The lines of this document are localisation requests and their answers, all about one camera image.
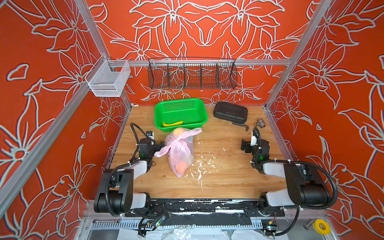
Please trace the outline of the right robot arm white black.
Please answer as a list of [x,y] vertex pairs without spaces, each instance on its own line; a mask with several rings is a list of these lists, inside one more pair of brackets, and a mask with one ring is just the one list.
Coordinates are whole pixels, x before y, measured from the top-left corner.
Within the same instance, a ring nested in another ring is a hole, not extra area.
[[325,169],[309,162],[271,160],[269,142],[262,139],[258,128],[252,130],[250,141],[242,140],[241,150],[252,155],[251,166],[260,174],[286,181],[285,189],[260,195],[260,211],[278,207],[323,210],[336,203],[338,187]]

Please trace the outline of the pink plastic bag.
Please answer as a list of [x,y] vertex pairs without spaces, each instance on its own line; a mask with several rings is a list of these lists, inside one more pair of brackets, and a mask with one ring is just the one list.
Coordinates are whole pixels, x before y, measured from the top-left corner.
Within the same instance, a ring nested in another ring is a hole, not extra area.
[[184,128],[186,131],[180,135],[175,136],[173,131],[167,135],[165,139],[165,146],[160,151],[155,153],[155,157],[160,158],[162,156],[168,157],[168,162],[171,170],[177,176],[181,178],[176,171],[176,165],[178,162],[187,162],[189,166],[194,162],[194,136],[202,133],[201,128],[195,128],[192,130]]

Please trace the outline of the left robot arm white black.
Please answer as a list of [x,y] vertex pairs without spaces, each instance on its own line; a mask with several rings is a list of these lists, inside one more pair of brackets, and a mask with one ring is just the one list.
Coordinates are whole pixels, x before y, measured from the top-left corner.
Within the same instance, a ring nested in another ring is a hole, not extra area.
[[130,123],[136,140],[132,158],[114,169],[105,170],[94,200],[96,213],[108,213],[113,217],[138,211],[140,216],[148,215],[151,197],[148,193],[135,193],[134,181],[146,174],[153,166],[155,153],[164,147],[157,143],[152,131],[144,131],[135,123]]

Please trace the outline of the orange fruit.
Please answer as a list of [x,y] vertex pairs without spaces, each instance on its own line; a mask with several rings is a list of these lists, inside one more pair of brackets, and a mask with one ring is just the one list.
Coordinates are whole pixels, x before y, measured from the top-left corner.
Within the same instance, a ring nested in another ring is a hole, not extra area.
[[176,171],[178,174],[183,175],[188,169],[189,164],[187,162],[178,162],[176,165]]

